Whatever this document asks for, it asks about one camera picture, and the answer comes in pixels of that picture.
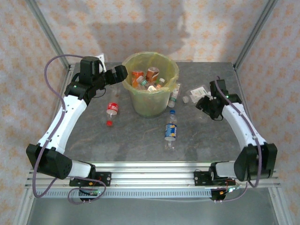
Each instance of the yellow plastic bag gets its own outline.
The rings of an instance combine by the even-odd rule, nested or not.
[[[126,80],[123,81],[123,86],[130,93],[135,111],[139,115],[147,118],[160,115],[166,109],[170,94],[175,88],[176,81],[179,77],[177,64],[172,59],[157,52],[140,52],[133,54],[122,64],[128,71],[128,76]],[[131,86],[132,71],[141,70],[146,73],[149,67],[159,69],[157,80],[164,78],[164,87],[152,92],[133,88]]]

